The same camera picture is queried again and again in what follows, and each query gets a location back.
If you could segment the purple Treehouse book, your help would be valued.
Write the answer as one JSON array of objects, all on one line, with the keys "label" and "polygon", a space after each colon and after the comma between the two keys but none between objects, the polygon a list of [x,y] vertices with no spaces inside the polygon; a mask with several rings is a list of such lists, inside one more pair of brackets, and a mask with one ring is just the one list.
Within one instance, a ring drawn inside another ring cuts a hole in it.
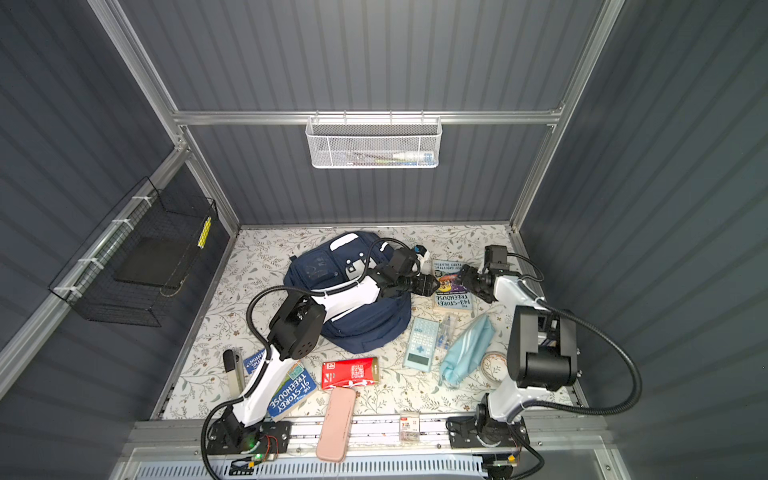
[{"label": "purple Treehouse book", "polygon": [[433,296],[434,306],[443,310],[471,312],[473,310],[472,296],[458,278],[463,263],[434,260],[432,266],[434,275],[440,283]]}]

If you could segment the navy blue student backpack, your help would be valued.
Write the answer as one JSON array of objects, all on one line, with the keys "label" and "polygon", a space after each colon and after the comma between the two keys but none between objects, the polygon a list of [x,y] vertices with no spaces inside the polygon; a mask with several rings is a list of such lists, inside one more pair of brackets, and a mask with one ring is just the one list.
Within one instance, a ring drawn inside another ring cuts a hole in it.
[{"label": "navy blue student backpack", "polygon": [[318,292],[326,319],[321,335],[352,354],[381,348],[411,321],[411,295],[385,298],[370,275],[395,249],[370,231],[352,231],[290,258],[283,284]]}]

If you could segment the blue Treehouse book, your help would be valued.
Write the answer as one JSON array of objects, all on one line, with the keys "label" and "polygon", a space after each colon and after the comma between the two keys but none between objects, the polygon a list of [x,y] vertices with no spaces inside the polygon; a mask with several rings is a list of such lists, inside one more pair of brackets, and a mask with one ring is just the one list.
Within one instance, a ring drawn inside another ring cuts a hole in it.
[{"label": "blue Treehouse book", "polygon": [[254,419],[262,406],[268,419],[282,420],[317,389],[301,361],[281,360],[274,347],[270,348],[270,354],[271,359],[266,361],[262,349],[244,362],[250,378],[242,392],[244,400],[238,407],[248,420]]}]

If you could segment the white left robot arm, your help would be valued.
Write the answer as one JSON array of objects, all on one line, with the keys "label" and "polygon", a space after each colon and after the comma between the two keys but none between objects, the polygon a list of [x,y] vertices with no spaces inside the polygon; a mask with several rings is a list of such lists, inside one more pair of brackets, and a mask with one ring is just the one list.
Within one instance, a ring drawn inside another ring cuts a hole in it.
[{"label": "white left robot arm", "polygon": [[[425,247],[409,248],[394,238],[380,238],[371,245],[396,244],[393,253],[369,267],[370,256],[363,257],[360,276],[331,289],[306,290],[292,285],[278,285],[258,293],[246,309],[250,332],[264,346],[264,357],[256,375],[249,380],[238,397],[215,406],[203,422],[200,453],[204,463],[208,456],[247,453],[256,447],[261,437],[261,423],[267,407],[277,392],[279,382],[293,364],[306,357],[316,347],[319,338],[330,339],[330,323],[351,316],[353,336],[378,346],[388,342],[376,328],[365,325],[373,314],[369,307],[394,312],[394,302],[409,300],[413,294],[430,297],[440,283],[432,274],[421,272]],[[267,336],[261,335],[253,321],[253,310],[265,296],[284,291],[288,294],[270,321]]]}]

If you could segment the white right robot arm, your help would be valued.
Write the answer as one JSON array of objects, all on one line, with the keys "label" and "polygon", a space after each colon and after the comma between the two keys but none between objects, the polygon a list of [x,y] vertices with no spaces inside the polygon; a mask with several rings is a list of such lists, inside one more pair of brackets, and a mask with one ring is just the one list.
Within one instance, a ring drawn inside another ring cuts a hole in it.
[{"label": "white right robot arm", "polygon": [[[470,293],[487,303],[499,302],[513,309],[506,354],[507,376],[478,404],[468,433],[479,442],[496,444],[512,439],[520,443],[515,424],[533,407],[584,416],[612,416],[639,403],[642,376],[631,356],[598,326],[574,313],[556,308],[526,284],[523,276],[504,269],[463,265],[458,280]],[[577,329],[581,327],[610,346],[627,366],[631,390],[624,400],[610,406],[574,406],[547,399],[549,393],[573,385],[579,376]]]}]

